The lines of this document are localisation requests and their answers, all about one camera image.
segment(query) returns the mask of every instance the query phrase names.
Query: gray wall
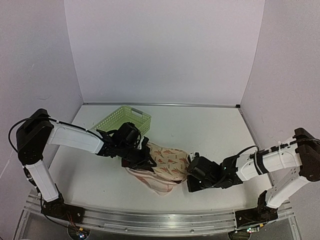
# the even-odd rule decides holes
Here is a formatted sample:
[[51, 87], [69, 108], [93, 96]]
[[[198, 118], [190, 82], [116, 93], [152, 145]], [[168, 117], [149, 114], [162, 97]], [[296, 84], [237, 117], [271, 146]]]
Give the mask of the gray wall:
[[[320, 138], [320, 1], [266, 0], [242, 110], [262, 147], [306, 128]], [[290, 198], [303, 239], [319, 239], [320, 183]]]
[[[38, 108], [71, 121], [83, 100], [64, 1], [1, 0], [0, 6], [0, 236], [9, 240], [31, 189], [8, 143], [9, 128]], [[46, 163], [56, 150], [46, 150]]]
[[65, 0], [85, 102], [236, 105], [264, 0]]

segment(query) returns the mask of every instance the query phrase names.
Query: white table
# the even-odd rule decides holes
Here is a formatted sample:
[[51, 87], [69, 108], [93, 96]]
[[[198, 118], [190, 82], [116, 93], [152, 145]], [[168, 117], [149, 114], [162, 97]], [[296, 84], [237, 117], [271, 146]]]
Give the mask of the white table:
[[[72, 123], [90, 129], [118, 107], [84, 105]], [[199, 152], [220, 163], [254, 144], [237, 108], [133, 107], [152, 116], [146, 135], [160, 146]], [[188, 192], [184, 182], [168, 195], [159, 196], [128, 174], [119, 158], [96, 156], [64, 146], [58, 149], [50, 173], [67, 203], [135, 212], [191, 213], [252, 208], [258, 196], [271, 187], [268, 176], [261, 175], [228, 189], [194, 193]]]

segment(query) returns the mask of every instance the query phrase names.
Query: patterned cloth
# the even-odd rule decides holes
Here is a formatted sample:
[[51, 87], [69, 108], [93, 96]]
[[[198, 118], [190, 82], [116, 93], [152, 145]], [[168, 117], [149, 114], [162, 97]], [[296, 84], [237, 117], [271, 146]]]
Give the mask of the patterned cloth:
[[160, 147], [152, 142], [148, 142], [147, 146], [157, 165], [152, 168], [154, 172], [130, 168], [126, 170], [157, 194], [164, 196], [179, 184], [177, 182], [183, 183], [187, 179], [188, 153], [179, 149]]

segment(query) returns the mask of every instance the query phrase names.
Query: green basket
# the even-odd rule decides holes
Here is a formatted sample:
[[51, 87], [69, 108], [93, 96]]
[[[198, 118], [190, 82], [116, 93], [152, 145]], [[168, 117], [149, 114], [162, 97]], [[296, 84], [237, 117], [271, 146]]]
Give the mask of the green basket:
[[150, 129], [151, 116], [130, 106], [121, 106], [109, 116], [95, 125], [93, 130], [102, 130], [108, 132], [110, 130], [117, 130], [122, 124], [131, 122], [144, 136]]

